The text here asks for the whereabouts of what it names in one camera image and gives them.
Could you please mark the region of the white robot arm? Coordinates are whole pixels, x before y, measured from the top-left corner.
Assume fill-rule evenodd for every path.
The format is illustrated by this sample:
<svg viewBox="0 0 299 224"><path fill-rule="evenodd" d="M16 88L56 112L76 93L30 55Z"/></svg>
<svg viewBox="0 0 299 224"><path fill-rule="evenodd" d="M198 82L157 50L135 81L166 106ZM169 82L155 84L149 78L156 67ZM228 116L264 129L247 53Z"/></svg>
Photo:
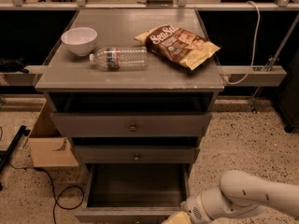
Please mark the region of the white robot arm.
<svg viewBox="0 0 299 224"><path fill-rule="evenodd" d="M209 224L222 217L256 217L264 207L298 219L299 187L231 170L221 176L218 186L190 196L181 205L183 210L162 224Z"/></svg>

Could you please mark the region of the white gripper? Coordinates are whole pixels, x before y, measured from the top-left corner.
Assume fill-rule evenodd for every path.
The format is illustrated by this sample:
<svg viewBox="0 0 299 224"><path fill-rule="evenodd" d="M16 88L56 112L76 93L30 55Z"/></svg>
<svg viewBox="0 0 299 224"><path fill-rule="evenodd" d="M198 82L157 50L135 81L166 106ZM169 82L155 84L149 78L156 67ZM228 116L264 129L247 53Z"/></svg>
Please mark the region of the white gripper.
<svg viewBox="0 0 299 224"><path fill-rule="evenodd" d="M217 217L217 192L201 191L183 204L184 211L176 212L162 224L208 224Z"/></svg>

